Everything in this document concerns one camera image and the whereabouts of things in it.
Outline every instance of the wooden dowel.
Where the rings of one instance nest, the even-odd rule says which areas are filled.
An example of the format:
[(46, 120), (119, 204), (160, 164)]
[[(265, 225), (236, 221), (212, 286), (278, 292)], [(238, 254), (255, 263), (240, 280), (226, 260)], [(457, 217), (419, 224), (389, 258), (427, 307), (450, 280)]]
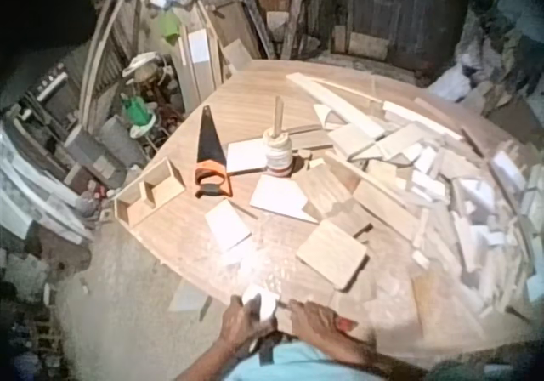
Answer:
[(281, 123), (283, 121), (283, 99), (281, 96), (275, 97), (275, 110), (274, 110), (274, 133), (272, 137), (275, 139), (281, 133)]

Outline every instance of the wooden stick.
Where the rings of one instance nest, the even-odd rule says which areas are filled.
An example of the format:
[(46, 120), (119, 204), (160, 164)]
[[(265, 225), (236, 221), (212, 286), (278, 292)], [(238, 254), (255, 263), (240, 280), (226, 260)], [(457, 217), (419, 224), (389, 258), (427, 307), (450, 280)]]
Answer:
[(297, 37), (298, 17), (303, 6), (303, 0), (291, 0), (291, 10), (289, 11), (289, 20), (287, 21), (286, 35), (283, 40), (283, 48), (281, 49), (281, 58), (290, 60), (292, 57), (292, 49)]
[(281, 123), (283, 121), (283, 99), (281, 96), (275, 97), (275, 110), (274, 110), (274, 132), (272, 137), (275, 139), (281, 133)]
[(91, 71), (89, 73), (87, 91), (85, 92), (85, 99), (82, 106), (82, 125), (86, 130), (88, 129), (89, 106), (91, 105), (91, 99), (93, 98), (94, 84), (96, 83), (96, 77), (98, 74), (100, 61), (102, 60), (102, 54), (104, 53), (105, 45), (110, 38), (110, 32), (113, 28), (113, 24), (116, 21), (116, 18), (119, 15), (119, 11), (121, 10), (124, 2), (125, 0), (117, 0), (116, 6), (111, 12), (111, 17), (108, 20), (108, 24), (104, 29), (104, 35), (102, 36), (102, 38), (100, 38), (100, 42), (98, 44), (98, 47), (96, 48), (96, 54), (93, 58), (93, 66), (91, 67)]

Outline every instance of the wooden table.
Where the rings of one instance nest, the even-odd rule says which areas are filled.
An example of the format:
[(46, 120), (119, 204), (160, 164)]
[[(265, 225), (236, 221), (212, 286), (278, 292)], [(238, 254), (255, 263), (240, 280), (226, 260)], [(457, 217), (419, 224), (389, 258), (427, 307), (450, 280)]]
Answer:
[[(234, 75), (212, 94), (159, 150), (152, 163), (167, 156), (181, 172), (187, 190), (131, 229), (132, 234), (163, 264), (225, 304), (229, 302), (231, 294), (242, 294), (250, 282), (280, 293), (285, 301), (291, 298), (313, 299), (332, 307), (345, 303), (342, 294), (334, 294), (327, 280), (295, 257), (296, 250), (315, 225), (249, 206), (260, 173), (239, 175), (231, 179), (233, 203), (254, 214), (257, 219), (240, 213), (251, 229), (252, 236), (227, 254), (219, 252), (204, 218), (205, 213), (222, 199), (206, 196), (196, 199), (194, 196), (196, 149), (201, 108), (204, 105), (210, 105), (212, 109), (223, 145), (262, 135), (272, 124), (276, 95), (280, 95), (285, 102), (284, 128), (319, 124), (313, 109), (315, 102), (303, 90), (286, 80), (286, 75), (293, 72), (325, 78), (373, 94), (381, 100), (393, 101), (433, 118), (458, 133), (461, 133), (461, 126), (466, 126), (487, 150), (493, 150), (499, 142), (511, 139), (509, 134), (467, 109), (402, 82), (327, 65), (296, 61), (253, 61), (243, 72)], [(362, 98), (356, 94), (338, 88), (331, 89), (354, 105), (362, 104)], [(414, 100), (418, 97), (438, 107), (439, 111), (431, 113), (417, 105)], [(426, 355), (431, 351), (435, 354), (437, 351), (475, 350), (505, 342), (502, 337), (483, 343), (449, 307), (443, 308), (448, 311), (442, 315), (443, 319), (435, 323), (436, 334), (426, 334), (427, 341), (414, 337), (412, 328), (419, 326), (417, 308), (411, 295), (410, 244), (379, 221), (374, 220), (373, 223), (369, 244), (370, 262), (363, 272), (377, 284), (377, 298), (365, 304), (364, 309), (362, 305), (353, 303), (350, 307), (355, 313), (360, 313), (362, 328), (367, 328), (366, 323), (381, 328), (382, 343), (378, 347), (382, 352), (414, 356)], [(391, 289), (392, 283), (394, 294), (384, 295), (381, 289)], [(279, 320), (288, 331), (288, 315), (286, 312), (282, 312), (282, 315)], [(492, 324), (498, 327), (505, 325), (514, 326), (516, 334), (524, 330), (518, 328), (523, 327), (519, 319), (512, 320), (510, 317), (502, 316)], [(447, 337), (440, 336), (444, 328), (452, 330), (446, 332)]]

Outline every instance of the small wooden box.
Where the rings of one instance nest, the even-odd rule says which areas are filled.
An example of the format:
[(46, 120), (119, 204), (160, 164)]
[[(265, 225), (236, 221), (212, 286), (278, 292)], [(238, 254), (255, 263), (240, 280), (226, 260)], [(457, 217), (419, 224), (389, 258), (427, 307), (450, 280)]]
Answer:
[(165, 158), (117, 195), (116, 218), (126, 228), (132, 228), (184, 191), (181, 174)]

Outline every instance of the orange saw handle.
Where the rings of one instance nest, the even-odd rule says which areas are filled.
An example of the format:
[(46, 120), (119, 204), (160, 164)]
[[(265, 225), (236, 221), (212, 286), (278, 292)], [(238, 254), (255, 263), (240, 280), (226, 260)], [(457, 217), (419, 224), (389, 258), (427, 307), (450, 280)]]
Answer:
[[(210, 177), (219, 177), (223, 181), (220, 183), (202, 183), (204, 179)], [(232, 196), (232, 187), (230, 186), (230, 177), (227, 174), (227, 168), (214, 160), (205, 160), (196, 164), (195, 181), (198, 185), (196, 198), (201, 196)]]

